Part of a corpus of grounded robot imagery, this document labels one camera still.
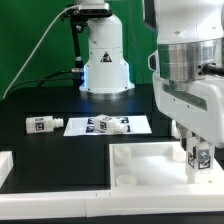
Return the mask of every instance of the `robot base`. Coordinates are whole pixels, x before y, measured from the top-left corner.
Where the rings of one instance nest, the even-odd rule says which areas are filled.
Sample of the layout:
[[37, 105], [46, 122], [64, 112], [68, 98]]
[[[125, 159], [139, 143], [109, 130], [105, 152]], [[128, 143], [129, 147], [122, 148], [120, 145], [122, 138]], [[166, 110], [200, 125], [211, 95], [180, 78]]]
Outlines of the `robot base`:
[[80, 91], [81, 97], [94, 99], [94, 100], [119, 100], [121, 98], [133, 96], [135, 94], [135, 89], [127, 89], [119, 93], [92, 93], [88, 91]]

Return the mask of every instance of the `white paper sheet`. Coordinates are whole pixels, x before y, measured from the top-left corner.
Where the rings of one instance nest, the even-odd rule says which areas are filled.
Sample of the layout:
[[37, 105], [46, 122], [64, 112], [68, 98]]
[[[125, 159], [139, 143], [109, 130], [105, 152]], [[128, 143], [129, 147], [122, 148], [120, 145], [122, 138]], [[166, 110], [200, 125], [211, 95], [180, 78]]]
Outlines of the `white paper sheet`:
[[[121, 123], [128, 125], [126, 134], [150, 134], [152, 133], [146, 116], [120, 116]], [[70, 118], [65, 129], [64, 136], [78, 135], [108, 135], [94, 130], [93, 117]]]

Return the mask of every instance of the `black table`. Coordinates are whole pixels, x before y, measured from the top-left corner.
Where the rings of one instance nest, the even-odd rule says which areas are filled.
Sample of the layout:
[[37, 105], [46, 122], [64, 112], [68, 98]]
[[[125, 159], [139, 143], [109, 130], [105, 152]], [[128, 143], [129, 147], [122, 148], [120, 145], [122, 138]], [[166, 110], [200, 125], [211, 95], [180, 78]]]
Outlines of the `black table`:
[[[170, 137], [170, 119], [158, 111], [150, 84], [136, 85], [133, 96], [116, 101], [83, 99], [72, 87], [25, 88], [14, 91], [0, 103], [0, 114], [0, 151], [12, 151], [14, 160], [14, 168], [0, 194], [110, 189], [109, 144], [174, 140]], [[99, 114], [146, 115], [152, 134], [63, 137], [69, 118]], [[49, 115], [64, 118], [65, 127], [52, 133], [26, 134], [27, 117]], [[219, 152], [220, 163], [222, 152]], [[32, 223], [211, 223], [214, 220], [224, 223], [223, 214], [75, 218]]]

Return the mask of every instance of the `green backdrop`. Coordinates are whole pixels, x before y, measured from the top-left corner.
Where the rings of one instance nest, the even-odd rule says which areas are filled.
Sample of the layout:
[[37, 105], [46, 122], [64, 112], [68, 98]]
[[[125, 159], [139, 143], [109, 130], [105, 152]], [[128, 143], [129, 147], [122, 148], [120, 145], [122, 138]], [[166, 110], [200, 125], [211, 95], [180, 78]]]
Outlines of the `green backdrop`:
[[[152, 73], [148, 69], [147, 58], [156, 49], [156, 34], [143, 23], [142, 1], [107, 2], [123, 23], [124, 58], [130, 64], [131, 81], [138, 84], [151, 82]], [[0, 99], [48, 25], [71, 3], [73, 0], [0, 0]], [[86, 62], [87, 29], [80, 34], [79, 39], [82, 56]], [[72, 67], [74, 52], [69, 21], [59, 20], [17, 83], [41, 79]], [[71, 85], [71, 82], [46, 85]]]

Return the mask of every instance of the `white plastic part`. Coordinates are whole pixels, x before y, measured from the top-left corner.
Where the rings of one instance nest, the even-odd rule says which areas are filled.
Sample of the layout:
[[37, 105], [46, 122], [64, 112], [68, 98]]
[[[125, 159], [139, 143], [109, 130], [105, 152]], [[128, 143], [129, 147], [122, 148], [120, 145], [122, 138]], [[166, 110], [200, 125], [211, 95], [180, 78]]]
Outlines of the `white plastic part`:
[[26, 119], [27, 134], [39, 132], [52, 132], [54, 128], [64, 126], [63, 119], [53, 119], [52, 116], [31, 117]]
[[158, 44], [190, 43], [223, 37], [223, 0], [156, 0]]
[[92, 19], [89, 27], [89, 60], [84, 68], [80, 91], [118, 94], [134, 88], [129, 80], [129, 64], [123, 58], [122, 23], [113, 15]]
[[94, 118], [94, 128], [110, 134], [125, 134], [128, 131], [128, 126], [121, 124], [118, 118], [108, 117], [103, 114]]
[[133, 175], [124, 174], [116, 178], [116, 186], [133, 187], [137, 186], [137, 178]]
[[167, 84], [166, 80], [154, 72], [153, 86], [159, 110], [217, 148], [223, 148], [224, 79], [206, 75], [204, 80], [188, 83], [188, 93], [203, 99], [206, 110], [166, 93], [163, 84]]
[[[178, 144], [124, 144], [132, 148], [132, 162], [125, 166], [113, 157], [123, 144], [110, 145], [111, 190], [1, 194], [0, 220], [224, 211], [222, 168], [215, 161], [213, 183], [187, 184], [185, 164], [172, 159]], [[138, 185], [116, 186], [123, 174], [135, 176]]]
[[186, 161], [186, 151], [180, 145], [173, 146], [173, 160], [180, 163]]
[[172, 128], [171, 135], [176, 139], [180, 139], [180, 133], [177, 129], [176, 121], [172, 120], [172, 127], [171, 128]]
[[114, 148], [114, 162], [118, 165], [125, 165], [131, 162], [132, 153], [129, 146], [117, 146]]
[[13, 167], [12, 152], [0, 152], [0, 188]]

